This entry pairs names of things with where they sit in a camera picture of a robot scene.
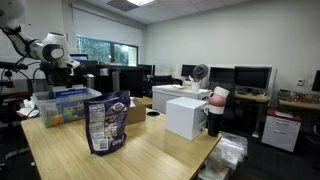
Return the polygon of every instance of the chip bag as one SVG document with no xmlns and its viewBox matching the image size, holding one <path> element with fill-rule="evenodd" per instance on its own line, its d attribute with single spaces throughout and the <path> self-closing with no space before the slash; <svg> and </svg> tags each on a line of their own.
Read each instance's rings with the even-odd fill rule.
<svg viewBox="0 0 320 180">
<path fill-rule="evenodd" d="M 117 151 L 126 141 L 125 124 L 129 91 L 117 91 L 84 101 L 86 136 L 91 154 Z"/>
</svg>

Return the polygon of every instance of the red object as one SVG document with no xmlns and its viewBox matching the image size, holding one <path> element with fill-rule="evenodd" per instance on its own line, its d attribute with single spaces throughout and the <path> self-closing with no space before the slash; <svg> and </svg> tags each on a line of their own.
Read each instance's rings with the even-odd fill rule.
<svg viewBox="0 0 320 180">
<path fill-rule="evenodd" d="M 281 113 L 290 114 L 290 115 L 292 115 L 292 118 L 283 117 L 283 116 L 278 116 L 278 115 L 276 114 L 276 111 L 277 111 L 277 112 L 281 112 Z M 286 119 L 286 120 L 289 120 L 289 121 L 295 121 L 295 122 L 300 122 L 300 123 L 302 122 L 302 119 L 300 118 L 300 116 L 295 115 L 295 114 L 292 114 L 292 113 L 289 113 L 289 112 L 283 112 L 283 111 L 280 111 L 280 110 L 277 110 L 277 109 L 274 109 L 274 108 L 268 109 L 267 114 L 268 114 L 268 116 L 273 116 L 273 117 L 277 117 L 277 118 L 281 118 L 281 119 Z"/>
</svg>

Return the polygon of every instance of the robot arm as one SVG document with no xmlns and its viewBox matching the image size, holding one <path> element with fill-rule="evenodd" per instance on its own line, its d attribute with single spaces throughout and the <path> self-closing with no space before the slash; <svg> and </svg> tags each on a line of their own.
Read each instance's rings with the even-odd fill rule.
<svg viewBox="0 0 320 180">
<path fill-rule="evenodd" d="M 25 9 L 25 0 L 1 0 L 0 29 L 10 39 L 20 56 L 42 61 L 42 70 L 46 74 L 48 84 L 54 84 L 53 72 L 58 70 L 59 73 L 70 74 L 71 69 L 78 67 L 80 63 L 71 59 L 68 43 L 63 34 L 51 32 L 43 40 L 32 39 L 25 35 L 16 22 L 16 19 L 24 14 Z"/>
</svg>

